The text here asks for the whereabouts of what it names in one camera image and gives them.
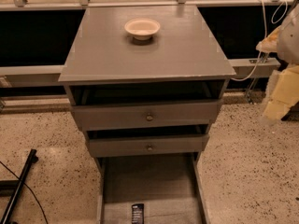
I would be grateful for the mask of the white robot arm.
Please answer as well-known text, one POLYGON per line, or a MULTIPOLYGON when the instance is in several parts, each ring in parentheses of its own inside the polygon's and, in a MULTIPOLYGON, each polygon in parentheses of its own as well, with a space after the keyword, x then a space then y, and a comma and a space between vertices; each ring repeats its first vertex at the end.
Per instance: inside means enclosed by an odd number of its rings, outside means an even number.
POLYGON ((299 103, 299 4, 256 49, 276 53, 286 64, 281 71, 272 72, 263 99, 262 119, 274 123, 299 103))

